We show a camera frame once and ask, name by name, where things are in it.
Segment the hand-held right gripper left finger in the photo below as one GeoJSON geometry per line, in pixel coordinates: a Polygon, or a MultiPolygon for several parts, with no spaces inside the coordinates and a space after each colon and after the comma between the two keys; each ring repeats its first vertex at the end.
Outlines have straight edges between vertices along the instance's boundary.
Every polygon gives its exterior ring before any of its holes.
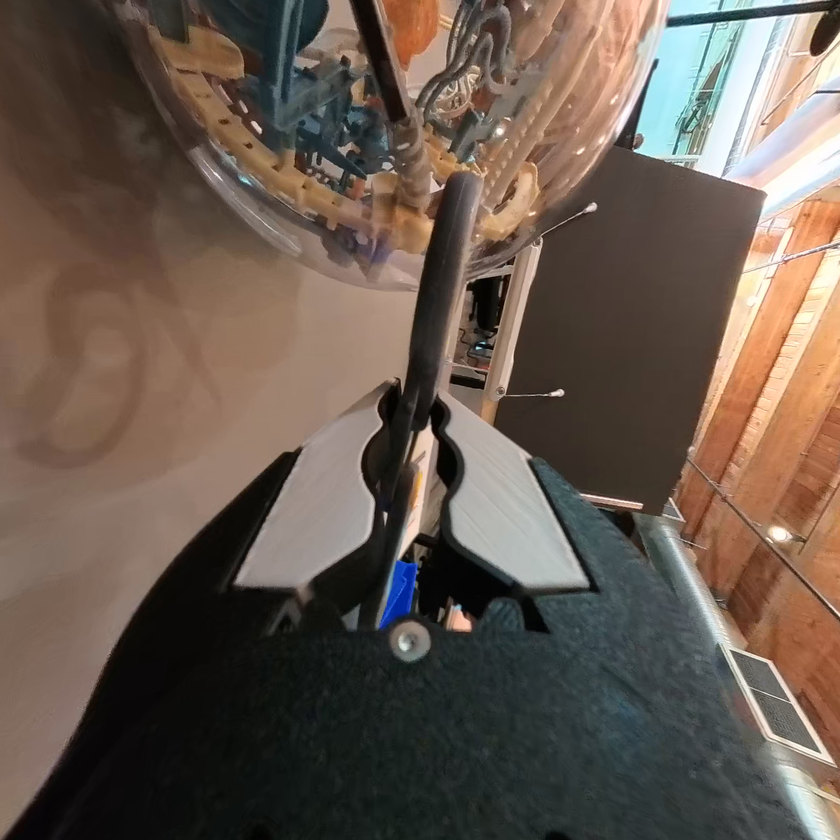
{"type": "Polygon", "coordinates": [[[350,613],[375,578],[377,494],[398,380],[386,380],[310,436],[234,578],[239,590],[313,595],[350,613]]]}

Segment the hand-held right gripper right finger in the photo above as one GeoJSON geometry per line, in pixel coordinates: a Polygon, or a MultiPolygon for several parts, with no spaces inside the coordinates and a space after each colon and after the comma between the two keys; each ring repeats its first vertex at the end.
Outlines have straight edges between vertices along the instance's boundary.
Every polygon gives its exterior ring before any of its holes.
{"type": "Polygon", "coordinates": [[[444,546],[525,595],[587,592],[591,580],[532,457],[447,393],[432,413],[444,546]]]}

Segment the white vent grille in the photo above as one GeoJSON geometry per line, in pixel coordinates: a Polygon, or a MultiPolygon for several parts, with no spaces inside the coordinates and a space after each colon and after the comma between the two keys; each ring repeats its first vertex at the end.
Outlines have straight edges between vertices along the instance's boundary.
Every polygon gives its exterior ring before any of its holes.
{"type": "Polygon", "coordinates": [[[718,644],[717,647],[764,737],[835,770],[837,763],[832,754],[776,665],[767,658],[729,644],[718,644]]]}

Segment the blue storage bin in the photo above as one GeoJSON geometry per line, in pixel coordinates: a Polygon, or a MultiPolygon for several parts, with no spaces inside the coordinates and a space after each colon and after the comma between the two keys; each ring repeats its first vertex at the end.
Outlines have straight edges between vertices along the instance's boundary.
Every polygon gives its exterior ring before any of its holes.
{"type": "Polygon", "coordinates": [[[411,613],[418,572],[419,566],[415,562],[395,562],[385,609],[377,625],[379,628],[388,627],[411,613]]]}

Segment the black partition panel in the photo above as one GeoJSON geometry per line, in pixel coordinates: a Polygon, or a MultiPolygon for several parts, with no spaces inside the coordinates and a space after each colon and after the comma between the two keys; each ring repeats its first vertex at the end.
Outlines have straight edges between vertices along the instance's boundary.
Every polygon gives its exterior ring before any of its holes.
{"type": "Polygon", "coordinates": [[[544,236],[496,427],[584,494],[660,513],[766,192],[613,148],[544,236]]]}

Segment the white folding stand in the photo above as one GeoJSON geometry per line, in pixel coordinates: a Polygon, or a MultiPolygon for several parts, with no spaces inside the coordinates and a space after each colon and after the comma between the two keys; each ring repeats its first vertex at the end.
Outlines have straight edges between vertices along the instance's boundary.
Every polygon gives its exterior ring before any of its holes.
{"type": "Polygon", "coordinates": [[[507,297],[501,310],[500,325],[490,357],[489,369],[486,373],[479,410],[481,419],[489,425],[495,424],[498,407],[503,400],[514,398],[557,399],[564,395],[564,390],[561,388],[537,393],[513,393],[509,391],[522,321],[532,284],[537,275],[542,249],[543,237],[538,236],[521,250],[513,260],[507,297]]]}

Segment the clear plastic maze ball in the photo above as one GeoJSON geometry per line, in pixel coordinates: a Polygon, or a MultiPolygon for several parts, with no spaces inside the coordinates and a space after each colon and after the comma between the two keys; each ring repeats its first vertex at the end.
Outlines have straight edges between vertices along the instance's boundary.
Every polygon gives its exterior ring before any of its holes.
{"type": "Polygon", "coordinates": [[[206,183],[327,277],[417,288],[451,175],[467,277],[559,224],[654,63],[659,1],[103,2],[206,183]]]}

